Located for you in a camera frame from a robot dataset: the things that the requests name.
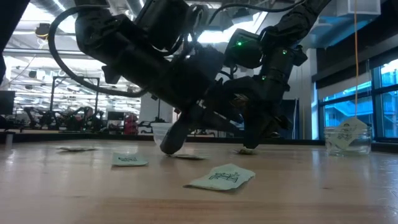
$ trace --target clear plastic cup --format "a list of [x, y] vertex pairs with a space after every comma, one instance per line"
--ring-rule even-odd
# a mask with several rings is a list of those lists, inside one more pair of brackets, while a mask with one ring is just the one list
[[154, 131], [154, 141], [156, 145], [160, 146], [167, 131], [171, 128], [173, 123], [152, 123], [152, 130]]
[[[344, 144], [338, 144], [337, 141], [347, 141]], [[372, 127], [366, 129], [357, 129], [355, 131], [344, 131], [339, 127], [325, 128], [326, 149], [331, 156], [360, 156], [368, 155], [371, 152], [372, 145]]]

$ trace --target paper card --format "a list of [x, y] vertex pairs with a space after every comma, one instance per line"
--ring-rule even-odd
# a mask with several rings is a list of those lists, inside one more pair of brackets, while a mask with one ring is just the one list
[[65, 150], [68, 152], [85, 152], [85, 151], [94, 151], [97, 150], [92, 147], [60, 147], [58, 149]]
[[112, 155], [113, 166], [144, 166], [148, 162], [138, 154], [121, 154], [114, 152]]
[[207, 159], [207, 156], [198, 156], [198, 155], [190, 155], [190, 154], [174, 154], [169, 155], [170, 157], [175, 157], [179, 159], [189, 159], [189, 160], [204, 160]]
[[231, 190], [238, 188], [254, 176], [255, 173], [253, 171], [242, 169], [234, 164], [226, 164], [213, 168], [209, 174], [191, 181], [186, 187]]
[[346, 150], [359, 136], [361, 131], [367, 128], [368, 126], [358, 118], [347, 119], [336, 128], [336, 133], [331, 136], [330, 143], [336, 145], [340, 149]]
[[256, 154], [256, 150], [248, 149], [246, 147], [243, 147], [242, 149], [235, 149], [234, 151], [241, 155], [255, 155]]

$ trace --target clear glass container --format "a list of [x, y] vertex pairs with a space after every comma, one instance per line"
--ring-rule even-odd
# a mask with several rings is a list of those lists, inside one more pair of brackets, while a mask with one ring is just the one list
[[372, 127], [344, 131], [339, 127], [325, 128], [326, 149], [330, 156], [361, 156], [371, 152]]

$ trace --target red object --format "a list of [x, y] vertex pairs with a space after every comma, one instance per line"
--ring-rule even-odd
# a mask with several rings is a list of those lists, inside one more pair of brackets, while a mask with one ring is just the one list
[[129, 115], [124, 119], [124, 134], [138, 134], [138, 118], [135, 114]]

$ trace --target desk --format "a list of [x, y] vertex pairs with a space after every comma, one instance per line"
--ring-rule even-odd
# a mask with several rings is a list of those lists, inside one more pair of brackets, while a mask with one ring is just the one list
[[[60, 146], [98, 151], [60, 153]], [[323, 147], [186, 144], [205, 161], [165, 157], [153, 142], [15, 144], [0, 152], [2, 224], [398, 223], [398, 156], [327, 157]], [[112, 152], [139, 152], [147, 167], [111, 167]], [[235, 192], [182, 186], [233, 163], [256, 173]]]

